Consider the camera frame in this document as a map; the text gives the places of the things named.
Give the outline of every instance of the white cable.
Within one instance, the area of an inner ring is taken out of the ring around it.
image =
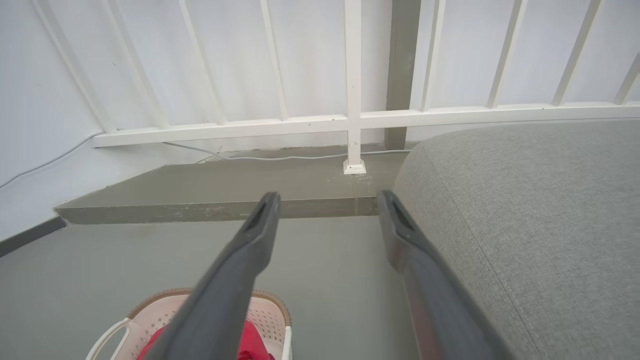
[[[189,150],[202,151],[207,154],[212,154],[224,160],[264,160],[264,161],[276,161],[276,160],[288,160],[288,159],[303,159],[303,160],[319,160],[319,159],[330,159],[330,158],[339,158],[341,156],[347,156],[347,154],[336,154],[336,155],[325,155],[325,156],[286,156],[284,158],[254,158],[253,156],[234,156],[232,158],[228,158],[226,156],[222,156],[217,152],[200,149],[198,147],[192,147],[187,145],[181,145],[179,143],[172,142],[164,142],[166,145],[183,147]],[[392,152],[410,152],[411,150],[383,150],[383,151],[367,151],[361,152],[362,155],[373,155],[373,154],[390,154]]]
[[[67,155],[69,155],[71,152],[73,152],[73,150],[76,150],[77,148],[79,148],[80,146],[82,146],[82,145],[83,145],[84,143],[86,143],[87,141],[89,141],[89,140],[91,140],[92,138],[94,138],[94,137],[96,137],[96,136],[98,136],[98,135],[101,135],[101,134],[104,134],[104,131],[101,131],[101,132],[99,132],[99,133],[95,133],[95,134],[93,134],[93,135],[89,136],[88,138],[84,139],[81,143],[79,143],[79,144],[77,144],[76,146],[74,146],[74,148],[73,148],[73,149],[71,149],[71,150],[69,150],[69,151],[65,152],[64,154],[62,154],[62,155],[58,156],[57,158],[55,158],[55,159],[53,159],[53,160],[49,160],[49,161],[47,161],[46,163],[44,163],[44,164],[42,164],[42,165],[39,165],[39,166],[37,166],[37,167],[35,167],[35,168],[31,168],[31,169],[29,169],[29,170],[27,170],[27,171],[23,171],[23,172],[21,172],[21,173],[17,174],[16,176],[14,176],[14,177],[12,177],[11,179],[9,179],[9,181],[7,181],[7,182],[5,182],[4,184],[0,185],[0,189],[2,189],[2,188],[4,188],[5,186],[9,185],[9,183],[10,183],[10,182],[12,182],[13,180],[16,180],[16,179],[17,179],[18,177],[20,177],[20,176],[26,175],[26,174],[28,174],[28,173],[30,173],[30,172],[32,172],[32,171],[36,171],[36,170],[38,170],[38,169],[40,169],[40,168],[44,168],[45,166],[47,166],[47,165],[51,164],[52,162],[54,162],[54,161],[58,161],[58,160],[60,160],[60,159],[64,158],[65,156],[67,156]]]

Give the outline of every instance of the white basket handle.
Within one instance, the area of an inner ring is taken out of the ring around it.
[[[107,341],[109,341],[109,339],[111,339],[111,337],[116,332],[118,332],[118,330],[122,329],[123,327],[126,327],[127,330],[125,331],[124,336],[120,341],[120,344],[118,344],[118,347],[113,352],[113,356],[111,357],[111,360],[114,360],[116,357],[116,354],[118,354],[118,352],[122,348],[122,345],[124,345],[124,341],[127,339],[127,336],[131,332],[131,326],[129,325],[131,321],[132,320],[130,318],[124,318],[123,320],[120,320],[119,322],[113,324],[113,326],[110,327],[109,330],[107,330],[104,334],[102,334],[102,336],[98,339],[98,341],[96,341],[95,344],[93,344],[93,347],[89,351],[89,354],[86,356],[86,360],[95,360],[100,350],[102,350],[102,347],[104,346],[104,344],[106,344]]]

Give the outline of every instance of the white vertical bar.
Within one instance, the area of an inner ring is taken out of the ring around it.
[[[347,148],[345,174],[364,174],[360,159],[360,112],[362,110],[362,4],[344,0],[344,46],[347,69]]]
[[[634,82],[638,78],[638,74],[640,74],[640,53],[636,54],[636,59],[634,60],[633,64],[631,64],[629,72],[627,73],[627,76],[625,76],[625,79],[622,81],[620,90],[618,90],[618,94],[613,100],[614,103],[618,105],[624,105],[627,103],[629,91],[631,90],[631,86],[634,85]]]
[[[520,32],[522,18],[524,17],[524,12],[527,8],[527,2],[528,0],[515,0],[513,2],[511,19],[509,20],[509,26],[507,26],[507,34],[504,37],[504,44],[502,45],[502,53],[500,54],[500,60],[498,61],[498,68],[495,71],[493,85],[491,87],[491,92],[489,93],[489,101],[486,104],[486,107],[489,109],[497,106],[502,77],[504,75],[504,71],[509,67],[509,63],[511,63],[513,48],[518,40],[518,33]]]
[[[164,115],[162,107],[160,107],[160,102],[158,101],[153,88],[151,87],[147,73],[142,67],[142,62],[140,62],[140,58],[133,46],[133,42],[131,41],[131,37],[127,31],[127,26],[124,24],[124,20],[120,10],[118,9],[116,0],[103,0],[102,4],[104,5],[104,10],[107,13],[109,22],[111,23],[113,33],[118,40],[118,45],[120,45],[120,49],[127,58],[136,86],[138,87],[138,91],[154,115],[156,125],[160,129],[169,128],[169,122]]]
[[[189,6],[187,5],[187,0],[180,0],[180,10],[182,10],[182,17],[184,18],[184,22],[187,25],[187,32],[189,33],[189,38],[191,39],[191,46],[193,47],[193,51],[196,53],[196,58],[198,59],[198,65],[200,66],[200,70],[204,75],[205,87],[207,88],[207,93],[209,94],[209,100],[211,101],[211,106],[213,107],[216,115],[218,117],[218,121],[210,120],[209,122],[217,122],[219,125],[224,125],[227,122],[227,117],[225,116],[224,111],[222,111],[222,103],[220,101],[220,96],[218,95],[218,91],[215,87],[215,81],[213,81],[213,75],[211,74],[211,70],[209,70],[209,62],[207,61],[207,55],[204,51],[202,51],[202,46],[200,45],[200,38],[196,33],[195,28],[193,27],[193,23],[191,21],[191,16],[189,14]]]
[[[422,105],[420,111],[427,111],[431,106],[435,74],[440,52],[440,38],[442,37],[442,23],[444,20],[445,0],[435,0],[433,4],[433,20],[431,21],[431,41],[427,56],[427,72],[424,76],[424,91],[422,91]]]
[[[71,44],[67,40],[60,24],[58,24],[55,14],[53,14],[53,10],[51,10],[51,7],[49,6],[49,2],[47,0],[33,0],[33,5],[42,19],[44,26],[47,28],[47,32],[49,33],[49,36],[51,36],[51,40],[53,40],[53,43],[56,45],[60,56],[62,56],[62,60],[69,69],[71,76],[76,81],[78,88],[80,88],[80,92],[82,92],[85,101],[89,104],[91,111],[98,120],[98,123],[102,126],[102,129],[105,130],[105,132],[116,133],[116,127],[111,120],[109,113],[100,102],[100,99],[91,86],[89,79],[86,77],[82,66],[80,66],[80,63],[71,48]]]
[[[264,29],[267,33],[267,43],[269,44],[269,55],[271,55],[271,68],[273,69],[273,77],[276,80],[276,90],[278,92],[278,102],[280,103],[280,113],[282,120],[289,120],[287,114],[287,103],[284,99],[284,88],[282,87],[282,76],[280,75],[280,62],[278,61],[278,50],[276,49],[276,40],[273,36],[271,28],[271,16],[269,15],[269,5],[267,0],[260,0],[262,7],[262,19],[264,20]]]
[[[553,105],[560,106],[564,104],[564,95],[566,93],[566,89],[569,87],[571,76],[573,75],[573,71],[578,64],[580,54],[582,53],[582,48],[584,48],[584,44],[586,43],[587,37],[589,36],[589,31],[591,31],[591,26],[593,25],[594,20],[600,12],[602,2],[603,0],[591,0],[591,2],[589,3],[587,14],[585,14],[584,16],[582,26],[580,27],[580,31],[578,32],[578,37],[575,39],[575,44],[573,45],[573,50],[571,51],[569,60],[567,61],[566,67],[564,68],[564,74],[560,79],[560,84],[558,84],[556,94],[551,101],[551,104]]]

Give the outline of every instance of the white wall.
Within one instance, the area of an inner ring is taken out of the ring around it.
[[[363,0],[362,108],[384,110],[392,0]],[[50,0],[79,62],[117,127],[152,126],[100,1]],[[209,66],[229,120],[278,116],[259,2],[191,0]],[[171,124],[211,113],[177,0],[119,0],[150,82]],[[346,111],[341,0],[269,0],[290,116]],[[434,107],[486,102],[513,0],[447,0]],[[500,103],[549,102],[588,0],[529,1]],[[412,108],[422,95],[433,2],[424,0]],[[568,101],[610,101],[640,51],[640,2],[607,0],[569,87]],[[99,131],[30,0],[0,3],[0,183]],[[640,86],[632,90],[640,100]],[[422,140],[465,126],[411,128]],[[382,130],[363,142],[382,142]],[[346,143],[346,134],[264,136],[194,142],[221,151]],[[166,145],[91,149],[0,189],[0,239],[53,216],[56,204],[165,164],[203,154]]]

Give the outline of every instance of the red clothing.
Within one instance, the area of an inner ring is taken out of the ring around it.
[[[151,346],[162,334],[164,327],[161,327],[156,331],[149,339],[147,346],[142,349],[138,360],[143,360],[147,352],[151,349]],[[244,322],[244,329],[242,333],[242,339],[240,340],[240,349],[238,350],[238,360],[274,360],[273,356],[267,352],[267,348],[262,342],[262,336],[251,322]]]

